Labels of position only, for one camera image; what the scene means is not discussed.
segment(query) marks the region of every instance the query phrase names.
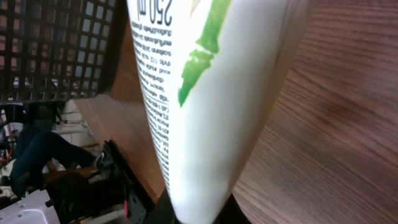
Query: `green aloe leaf graphic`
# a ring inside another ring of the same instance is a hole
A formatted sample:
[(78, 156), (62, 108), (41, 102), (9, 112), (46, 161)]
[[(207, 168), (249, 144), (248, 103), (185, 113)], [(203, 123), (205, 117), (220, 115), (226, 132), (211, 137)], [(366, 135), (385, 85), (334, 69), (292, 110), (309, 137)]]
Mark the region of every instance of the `green aloe leaf graphic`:
[(202, 73), (210, 68), (210, 61), (214, 58), (214, 54), (219, 51), (218, 36), (220, 35), (228, 7), (231, 0), (213, 0), (211, 3), (209, 15), (207, 17), (205, 27), (203, 28), (201, 37), (196, 43), (202, 46), (206, 51), (194, 50), (190, 53), (191, 59), (185, 63), (181, 77), (183, 83), (178, 89), (178, 102), (180, 106), (185, 103), (189, 92), (195, 86)]

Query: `blue jeans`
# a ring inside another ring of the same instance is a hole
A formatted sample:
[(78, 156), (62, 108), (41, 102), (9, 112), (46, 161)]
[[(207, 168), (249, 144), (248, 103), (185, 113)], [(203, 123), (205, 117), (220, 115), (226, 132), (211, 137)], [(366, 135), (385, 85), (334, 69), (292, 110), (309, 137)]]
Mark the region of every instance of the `blue jeans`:
[[(58, 134), (29, 128), (21, 131), (14, 158), (17, 161), (10, 180), (12, 191), (17, 196), (24, 193), (27, 185), (38, 189), (43, 186), (42, 169), (51, 158), (58, 160), (65, 168), (74, 162), (81, 167), (89, 167), (95, 160), (90, 152), (70, 144)], [(27, 181), (21, 182), (21, 177), (26, 175)]]

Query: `white object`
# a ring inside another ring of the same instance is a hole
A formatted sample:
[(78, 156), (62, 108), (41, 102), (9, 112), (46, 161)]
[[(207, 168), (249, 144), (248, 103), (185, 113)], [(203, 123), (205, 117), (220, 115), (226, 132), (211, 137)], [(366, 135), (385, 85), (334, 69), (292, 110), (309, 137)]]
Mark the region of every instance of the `white object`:
[(0, 224), (60, 224), (54, 206), (47, 207), (50, 196), (36, 190), (26, 198), (0, 210)]
[(59, 134), (59, 135), (66, 135), (66, 134), (85, 134), (87, 133), (86, 129), (81, 129), (81, 130), (53, 130), (52, 132)]
[(312, 0), (129, 0), (154, 146), (177, 218), (213, 223), (294, 57)]
[[(9, 177), (11, 175), (11, 170), (12, 170), (12, 167), (14, 166), (15, 161), (16, 161), (16, 159), (11, 160), (7, 165), (3, 166), (0, 169), (0, 177), (2, 177), (2, 176)], [(16, 196), (12, 192), (10, 186), (0, 186), (0, 189), (2, 190), (2, 194), (0, 194), (0, 197), (16, 198)]]

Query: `metal grate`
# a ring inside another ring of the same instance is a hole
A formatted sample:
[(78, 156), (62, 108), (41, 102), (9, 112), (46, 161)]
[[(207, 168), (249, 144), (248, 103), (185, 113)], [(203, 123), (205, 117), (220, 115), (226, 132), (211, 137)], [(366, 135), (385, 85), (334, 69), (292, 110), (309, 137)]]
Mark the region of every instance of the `metal grate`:
[(0, 0), (0, 102), (96, 96), (120, 2)]

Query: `250 ml label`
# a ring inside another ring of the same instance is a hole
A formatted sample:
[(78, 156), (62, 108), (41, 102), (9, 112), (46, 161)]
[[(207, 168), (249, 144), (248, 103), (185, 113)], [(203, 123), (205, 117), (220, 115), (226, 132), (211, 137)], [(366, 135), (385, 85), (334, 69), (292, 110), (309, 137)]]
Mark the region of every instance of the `250 ml label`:
[(128, 1), (137, 69), (157, 158), (169, 189), (169, 99), (172, 0)]

